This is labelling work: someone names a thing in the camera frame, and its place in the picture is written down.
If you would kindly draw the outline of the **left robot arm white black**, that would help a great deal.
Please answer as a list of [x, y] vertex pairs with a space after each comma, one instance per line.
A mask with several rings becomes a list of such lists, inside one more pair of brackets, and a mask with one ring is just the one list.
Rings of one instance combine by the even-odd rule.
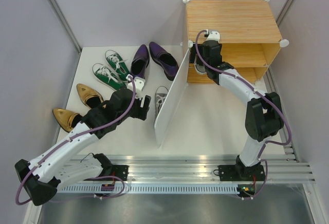
[[58, 144], [27, 161], [19, 160], [15, 165], [20, 186], [15, 202], [21, 206], [32, 202], [41, 206], [49, 202], [56, 193], [83, 180], [100, 181], [123, 178], [114, 174], [111, 161], [103, 154], [76, 165], [65, 167], [77, 153], [98, 142], [114, 131], [127, 118], [146, 120], [151, 102], [150, 96], [139, 98], [133, 90], [115, 91], [111, 98], [92, 108]]

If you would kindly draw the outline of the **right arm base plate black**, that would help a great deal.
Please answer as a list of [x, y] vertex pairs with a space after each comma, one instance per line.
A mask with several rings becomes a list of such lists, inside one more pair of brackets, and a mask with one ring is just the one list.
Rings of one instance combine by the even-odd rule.
[[264, 181], [265, 180], [265, 171], [264, 167], [261, 164], [256, 164], [251, 167], [245, 167], [244, 165], [240, 166], [235, 165], [219, 165], [219, 177], [220, 181]]

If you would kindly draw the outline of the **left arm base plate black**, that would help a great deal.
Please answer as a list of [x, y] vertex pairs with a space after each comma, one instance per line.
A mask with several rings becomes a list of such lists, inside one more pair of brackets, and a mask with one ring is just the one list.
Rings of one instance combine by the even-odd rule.
[[105, 173], [101, 173], [101, 176], [116, 176], [123, 181], [127, 181], [127, 176], [129, 174], [129, 166], [128, 165], [112, 165], [111, 169]]

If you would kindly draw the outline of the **grey sneaker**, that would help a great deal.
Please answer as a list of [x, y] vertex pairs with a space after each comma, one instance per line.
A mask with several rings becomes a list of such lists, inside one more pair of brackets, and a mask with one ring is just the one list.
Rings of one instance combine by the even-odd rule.
[[164, 104], [164, 101], [168, 95], [169, 90], [165, 86], [159, 86], [155, 91], [155, 120]]
[[205, 70], [205, 67], [204, 67], [202, 61], [199, 59], [198, 55], [195, 56], [193, 65], [194, 65], [194, 69], [195, 69], [197, 74], [199, 74], [199, 75], [207, 74], [206, 70]]

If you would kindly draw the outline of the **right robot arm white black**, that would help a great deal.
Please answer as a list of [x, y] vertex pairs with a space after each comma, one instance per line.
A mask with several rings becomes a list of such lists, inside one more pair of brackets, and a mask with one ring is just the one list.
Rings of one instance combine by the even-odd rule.
[[234, 165], [219, 165], [220, 181], [263, 181], [265, 171], [261, 154], [266, 143], [283, 128], [281, 100], [277, 93], [257, 91], [229, 63], [222, 60], [222, 45], [216, 40], [192, 43], [196, 62], [200, 62], [207, 77], [230, 90], [246, 105], [245, 129], [248, 134], [242, 152]]

